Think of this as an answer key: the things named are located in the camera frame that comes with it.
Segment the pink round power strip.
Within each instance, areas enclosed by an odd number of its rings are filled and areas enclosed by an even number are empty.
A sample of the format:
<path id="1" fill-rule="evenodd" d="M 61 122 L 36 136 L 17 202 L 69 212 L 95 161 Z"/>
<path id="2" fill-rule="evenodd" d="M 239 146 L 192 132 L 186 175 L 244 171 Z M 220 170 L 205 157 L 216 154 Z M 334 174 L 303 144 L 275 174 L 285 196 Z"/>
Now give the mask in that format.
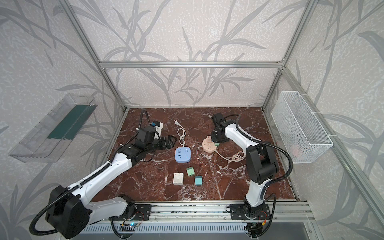
<path id="1" fill-rule="evenodd" d="M 214 145 L 214 142 L 212 141 L 211 143 L 207 143 L 205 141 L 205 139 L 203 140 L 202 142 L 202 147 L 203 147 L 203 150 L 206 152 L 206 153 L 213 153 L 216 151 L 217 147 Z"/>

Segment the teal plug adapter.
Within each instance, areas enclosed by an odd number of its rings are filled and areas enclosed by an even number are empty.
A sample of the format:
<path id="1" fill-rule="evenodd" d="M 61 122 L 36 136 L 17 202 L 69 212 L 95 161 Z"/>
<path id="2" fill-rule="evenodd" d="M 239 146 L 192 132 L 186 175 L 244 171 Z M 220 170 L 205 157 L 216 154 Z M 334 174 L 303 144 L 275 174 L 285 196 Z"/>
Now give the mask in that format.
<path id="1" fill-rule="evenodd" d="M 201 176 L 196 176 L 195 177 L 195 185 L 196 186 L 201 186 L 203 184 L 203 177 Z"/>

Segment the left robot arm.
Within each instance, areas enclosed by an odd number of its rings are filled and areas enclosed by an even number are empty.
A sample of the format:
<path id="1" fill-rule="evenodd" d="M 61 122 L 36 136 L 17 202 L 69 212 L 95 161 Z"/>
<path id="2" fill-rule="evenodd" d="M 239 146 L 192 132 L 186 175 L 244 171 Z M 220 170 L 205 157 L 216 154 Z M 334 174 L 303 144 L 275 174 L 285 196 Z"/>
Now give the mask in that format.
<path id="1" fill-rule="evenodd" d="M 163 137 L 163 124 L 155 122 L 138 128 L 134 137 L 116 150 L 115 155 L 83 179 L 64 188 L 52 190 L 49 203 L 31 221 L 34 236 L 60 233 L 66 239 L 77 236 L 88 225 L 111 217 L 131 217 L 135 201 L 126 195 L 92 203 L 92 199 L 120 174 L 142 161 L 146 155 L 172 149 L 177 138 Z"/>

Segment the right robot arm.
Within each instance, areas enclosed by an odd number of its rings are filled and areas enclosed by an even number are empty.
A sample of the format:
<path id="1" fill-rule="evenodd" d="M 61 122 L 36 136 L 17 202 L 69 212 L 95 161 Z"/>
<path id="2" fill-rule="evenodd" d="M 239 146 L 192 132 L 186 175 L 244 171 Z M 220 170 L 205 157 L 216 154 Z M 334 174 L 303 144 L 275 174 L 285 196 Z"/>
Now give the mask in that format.
<path id="1" fill-rule="evenodd" d="M 243 214 L 246 218 L 253 220 L 266 205 L 267 188 L 288 178 L 293 171 L 294 163 L 287 151 L 246 133 L 239 125 L 240 116 L 237 114 L 232 114 L 232 116 L 237 119 L 230 119 L 230 115 L 225 117 L 221 113 L 212 116 L 215 129 L 211 132 L 211 138 L 216 144 L 231 140 L 245 152 L 246 167 L 251 183 L 244 199 Z M 283 176 L 273 179 L 279 172 L 275 151 L 286 156 L 289 168 Z"/>

